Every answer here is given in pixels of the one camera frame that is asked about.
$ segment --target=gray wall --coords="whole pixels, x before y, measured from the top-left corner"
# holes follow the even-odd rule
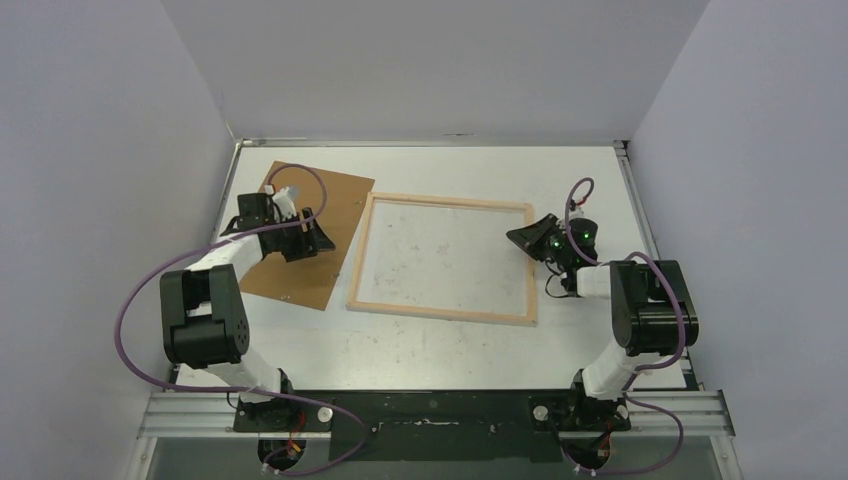
[[[0,477],[123,475],[149,389],[130,287],[207,241],[232,140],[156,0],[0,7]],[[130,354],[164,376],[155,289]]]
[[[707,0],[163,0],[237,137],[630,138]]]
[[[748,479],[845,478],[848,2],[713,0],[633,168]]]

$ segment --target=black metal base plate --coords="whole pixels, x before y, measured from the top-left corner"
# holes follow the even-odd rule
[[[479,461],[520,457],[561,462],[551,432],[534,428],[531,400],[570,391],[334,392],[337,404],[368,426],[367,443],[353,460]],[[330,458],[353,448],[362,428],[336,414]]]

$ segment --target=purple cable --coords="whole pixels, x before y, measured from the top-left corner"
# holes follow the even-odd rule
[[[574,235],[571,233],[571,226],[568,223],[568,213],[569,213],[569,208],[572,205],[572,202],[574,201],[574,193],[577,192],[577,189],[580,188],[580,186],[583,185],[586,182],[589,183],[589,191],[586,193],[586,195],[583,196],[581,203],[585,202],[586,199],[589,198],[589,195],[591,195],[592,192],[595,190],[595,180],[592,179],[592,177],[581,178],[580,180],[577,181],[577,183],[574,184],[573,187],[571,187],[571,191],[568,192],[568,199],[566,200],[566,203],[565,203],[565,213],[566,213],[566,216],[565,216],[565,236],[568,237],[568,243],[571,244],[571,248],[573,248],[574,251],[577,252],[577,254],[580,255],[580,257],[583,260],[585,260],[590,265],[598,265],[597,260],[594,260],[591,257],[589,257],[588,255],[586,255],[585,253],[583,253],[583,251],[580,250],[580,247],[577,246],[577,242],[574,240]],[[657,412],[660,412],[660,413],[664,413],[664,414],[668,415],[669,417],[671,417],[671,419],[674,420],[674,423],[677,424],[677,431],[678,431],[677,443],[675,444],[674,449],[671,451],[671,453],[666,458],[664,458],[663,460],[660,460],[659,462],[657,462],[653,465],[649,465],[647,467],[641,467],[641,468],[634,468],[634,469],[627,469],[627,470],[615,470],[615,471],[612,471],[612,470],[611,471],[604,471],[604,470],[594,471],[594,470],[591,470],[591,469],[587,469],[587,468],[583,467],[582,465],[579,465],[577,462],[575,462],[574,459],[572,459],[568,455],[568,453],[566,453],[563,450],[563,453],[565,453],[566,458],[568,458],[572,463],[574,463],[577,467],[579,467],[580,471],[585,472],[585,473],[592,473],[594,471],[595,474],[597,474],[597,475],[639,475],[639,474],[643,474],[643,473],[653,472],[654,470],[660,469],[660,468],[668,465],[672,460],[674,460],[675,457],[677,457],[677,454],[680,453],[680,449],[683,448],[683,423],[680,422],[680,419],[677,417],[677,415],[674,414],[674,412],[666,410],[662,407],[658,407],[656,405],[651,405],[651,404],[648,404],[648,403],[645,403],[645,402],[641,402],[639,400],[633,400],[632,398],[630,398],[629,395],[627,395],[627,390],[629,390],[630,387],[633,386],[633,382],[636,381],[636,377],[638,375],[638,372],[642,372],[642,371],[645,371],[645,370],[659,370],[659,369],[666,368],[666,367],[669,367],[671,365],[674,365],[674,363],[677,362],[680,359],[681,356],[683,356],[683,349],[686,347],[686,325],[683,322],[683,311],[680,310],[680,303],[677,300],[677,295],[674,294],[674,290],[671,288],[671,285],[668,283],[668,279],[665,278],[665,275],[663,275],[662,271],[660,270],[660,267],[657,266],[656,262],[654,262],[654,260],[651,257],[645,255],[642,252],[633,252],[630,255],[628,255],[627,258],[625,258],[624,260],[629,261],[629,260],[632,260],[633,258],[640,258],[640,259],[644,260],[644,262],[648,265],[648,268],[650,268],[651,271],[654,273],[654,275],[657,277],[657,280],[660,282],[660,285],[662,285],[663,290],[665,290],[666,295],[668,295],[668,300],[671,303],[671,308],[674,310],[674,316],[677,319],[677,349],[675,349],[674,355],[672,355],[668,360],[665,360],[663,362],[656,363],[656,364],[639,365],[638,367],[636,367],[634,369],[634,371],[636,373],[634,373],[627,380],[627,383],[625,383],[624,387],[622,388],[622,391],[623,391],[622,396],[624,397],[624,399],[626,401],[628,401],[628,402],[630,402],[634,405],[638,405],[638,406],[643,407],[643,408],[649,408],[651,410],[654,410],[654,411],[657,411]]]
[[[176,257],[166,261],[162,265],[159,265],[158,267],[153,269],[152,272],[145,275],[144,278],[142,278],[141,281],[138,282],[138,284],[135,287],[133,287],[133,289],[130,291],[130,294],[124,300],[124,303],[121,304],[121,308],[118,310],[118,317],[115,319],[114,340],[115,340],[115,350],[117,350],[118,357],[121,358],[121,361],[124,362],[124,365],[126,365],[126,367],[133,374],[135,374],[135,376],[137,376],[138,378],[144,380],[145,382],[147,382],[151,385],[155,385],[155,386],[163,388],[163,389],[174,390],[175,392],[238,393],[238,392],[246,392],[246,391],[250,390],[251,393],[255,393],[255,394],[258,394],[258,395],[267,395],[269,397],[282,398],[282,399],[285,399],[285,400],[293,400],[293,401],[296,401],[296,402],[306,403],[306,404],[309,404],[309,405],[315,405],[315,406],[318,406],[318,407],[327,407],[327,408],[333,409],[333,410],[335,410],[335,411],[337,411],[337,412],[339,412],[339,413],[341,413],[341,414],[343,414],[347,417],[350,417],[353,421],[355,421],[356,423],[358,423],[362,427],[362,429],[363,429],[362,440],[360,440],[359,443],[357,443],[352,449],[343,453],[338,458],[326,463],[325,465],[322,465],[320,467],[316,467],[316,468],[313,468],[313,469],[310,469],[310,470],[304,470],[304,471],[301,471],[301,472],[292,472],[292,473],[280,472],[281,474],[286,475],[286,476],[300,477],[300,476],[310,475],[312,473],[320,472],[322,470],[326,470],[326,469],[328,469],[328,468],[330,468],[334,465],[337,465],[338,463],[340,463],[344,459],[346,459],[346,458],[350,457],[351,455],[353,455],[354,453],[356,453],[357,450],[362,448],[362,446],[365,444],[365,439],[367,438],[366,433],[365,433],[365,428],[366,428],[365,423],[363,423],[362,420],[359,417],[357,417],[356,415],[354,415],[352,412],[350,412],[350,411],[348,411],[348,410],[346,410],[342,407],[332,405],[330,403],[322,402],[320,400],[313,400],[311,398],[300,397],[300,396],[297,396],[297,395],[289,395],[287,393],[269,392],[267,390],[257,390],[257,389],[251,390],[248,387],[190,387],[190,386],[177,385],[175,383],[168,383],[168,382],[159,380],[158,378],[152,377],[152,376],[148,375],[147,373],[143,372],[140,368],[138,368],[138,366],[136,364],[134,364],[132,362],[132,360],[130,360],[130,357],[127,355],[126,349],[124,348],[123,340],[121,339],[121,327],[124,324],[124,317],[127,314],[127,310],[129,309],[130,304],[132,304],[133,300],[138,295],[138,293],[141,291],[141,289],[144,288],[144,286],[147,285],[147,283],[150,282],[150,280],[152,280],[154,277],[156,277],[157,275],[159,275],[160,273],[165,271],[165,269],[167,269],[167,268],[173,266],[174,264],[179,263],[179,262],[181,262],[185,259],[195,257],[197,255],[203,255],[205,253],[208,253],[208,252],[210,252],[210,251],[212,251],[212,250],[214,250],[214,249],[216,249],[220,246],[223,246],[223,245],[226,245],[227,243],[230,243],[232,240],[238,240],[238,239],[244,238],[248,235],[254,235],[254,234],[257,234],[257,233],[267,232],[267,231],[270,231],[270,230],[276,230],[276,229],[279,229],[279,228],[301,226],[301,225],[304,225],[306,223],[313,221],[316,217],[318,217],[318,215],[321,215],[321,213],[324,211],[324,208],[327,206],[327,186],[324,184],[324,181],[321,179],[321,177],[318,175],[318,173],[315,170],[313,170],[313,169],[311,169],[311,168],[309,168],[305,165],[299,165],[299,164],[295,164],[295,163],[283,165],[283,166],[277,168],[276,170],[274,170],[273,172],[271,172],[271,174],[268,176],[268,184],[273,185],[272,182],[274,180],[274,177],[277,175],[277,173],[279,173],[281,170],[285,170],[287,168],[300,168],[302,170],[306,170],[307,172],[309,172],[309,174],[311,174],[313,177],[315,177],[315,180],[318,181],[318,185],[321,187],[321,205],[318,207],[318,210],[316,210],[315,213],[312,214],[311,217],[304,218],[304,219],[298,220],[296,222],[286,222],[286,223],[280,223],[280,224],[276,224],[276,225],[266,225],[264,227],[254,228],[253,230],[248,230],[246,232],[237,233],[237,234],[229,237],[227,240],[222,240],[220,242],[213,243],[211,245],[196,248],[194,250],[183,253],[181,255],[177,255]]]

